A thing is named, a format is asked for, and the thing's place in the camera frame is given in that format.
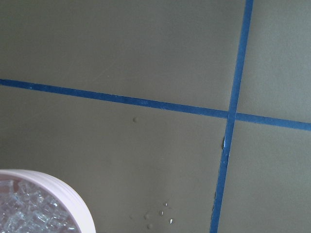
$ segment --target bowl of ice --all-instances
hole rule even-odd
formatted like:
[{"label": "bowl of ice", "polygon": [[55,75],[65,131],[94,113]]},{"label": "bowl of ice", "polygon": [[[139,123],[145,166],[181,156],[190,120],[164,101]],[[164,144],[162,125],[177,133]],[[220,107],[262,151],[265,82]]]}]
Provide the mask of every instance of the bowl of ice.
[{"label": "bowl of ice", "polygon": [[68,184],[29,170],[0,170],[0,233],[96,233],[86,204]]}]

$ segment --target ice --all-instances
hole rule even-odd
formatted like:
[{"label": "ice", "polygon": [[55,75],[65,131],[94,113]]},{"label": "ice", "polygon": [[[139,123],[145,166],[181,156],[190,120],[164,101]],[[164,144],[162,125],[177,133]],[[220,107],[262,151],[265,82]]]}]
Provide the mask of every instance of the ice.
[{"label": "ice", "polygon": [[79,233],[63,205],[33,183],[0,181],[0,233]]}]

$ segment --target water droplet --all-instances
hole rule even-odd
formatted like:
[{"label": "water droplet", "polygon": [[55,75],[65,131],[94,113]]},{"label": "water droplet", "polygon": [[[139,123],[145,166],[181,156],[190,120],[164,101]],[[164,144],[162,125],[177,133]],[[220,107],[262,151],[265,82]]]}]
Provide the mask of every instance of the water droplet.
[{"label": "water droplet", "polygon": [[149,219],[150,218],[150,214],[149,213],[146,213],[145,215],[144,215],[144,219]]},{"label": "water droplet", "polygon": [[147,228],[148,229],[151,229],[152,227],[154,227],[151,223],[149,223],[148,225],[147,225]]}]

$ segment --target blue tape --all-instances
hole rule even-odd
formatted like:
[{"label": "blue tape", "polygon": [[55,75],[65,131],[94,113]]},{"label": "blue tape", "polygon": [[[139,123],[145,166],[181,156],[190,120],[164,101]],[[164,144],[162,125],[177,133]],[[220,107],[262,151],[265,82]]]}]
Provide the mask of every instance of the blue tape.
[{"label": "blue tape", "polygon": [[110,101],[110,102],[132,104],[132,105],[138,105],[138,106],[144,106],[144,107],[150,107],[150,108],[158,108],[158,109],[163,109],[163,110],[204,115],[204,116],[209,116],[209,117],[227,118],[227,115],[228,115],[227,111],[210,109],[210,108],[202,108],[202,107],[188,106],[188,105],[182,105],[182,104],[176,104],[176,103],[160,102],[160,101],[155,101],[155,100],[145,100],[145,99],[139,99],[139,98],[133,98],[133,97],[77,90],[77,89],[71,89],[71,88],[65,88],[65,87],[59,87],[59,86],[50,86],[50,85],[43,85],[43,84],[37,84],[37,83],[27,83],[27,82],[15,81],[15,80],[0,79],[0,84],[4,86],[51,92],[51,93],[57,93],[57,94],[69,95],[69,96],[77,96],[77,97],[83,97],[83,98],[95,99],[95,100],[105,100],[105,101]]},{"label": "blue tape", "polygon": [[271,117],[266,117],[266,116],[255,116],[255,115],[250,115],[250,114],[245,114],[245,113],[237,113],[236,120],[247,121],[247,122],[252,122],[252,123],[257,123],[257,124],[280,126],[280,127],[285,127],[285,128],[291,128],[291,129],[311,131],[311,123],[271,118]]},{"label": "blue tape", "polygon": [[236,67],[234,72],[233,78],[233,85],[231,91],[231,99],[229,105],[229,112],[227,118],[227,125],[225,128],[225,141],[224,141],[224,149],[220,161],[219,167],[219,174],[217,180],[217,187],[216,187],[216,196],[214,201],[214,208],[212,213],[212,219],[210,223],[210,233],[217,233],[218,225],[219,225],[219,218],[220,218],[220,211],[223,202],[224,190],[225,190],[225,179],[227,174],[227,167],[229,161],[229,154],[231,149],[231,141],[234,129],[234,122],[237,113],[238,101],[239,101],[239,94],[240,94],[240,86],[242,80],[242,72],[245,60],[245,53],[246,53],[246,46],[247,46],[247,39],[251,21],[253,9],[253,0],[246,0],[245,9],[244,9],[244,16],[243,16],[243,23],[241,29],[241,36],[240,36],[240,43],[239,43],[239,50],[237,55]]}]

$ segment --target white bowl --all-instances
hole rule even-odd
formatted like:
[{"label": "white bowl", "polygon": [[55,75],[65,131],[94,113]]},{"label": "white bowl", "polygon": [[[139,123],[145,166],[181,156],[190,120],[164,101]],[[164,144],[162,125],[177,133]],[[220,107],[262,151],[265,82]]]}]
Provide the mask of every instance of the white bowl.
[{"label": "white bowl", "polygon": [[19,169],[0,170],[0,180],[27,180],[57,198],[70,213],[81,233],[96,233],[92,215],[86,204],[68,184],[48,174]]}]

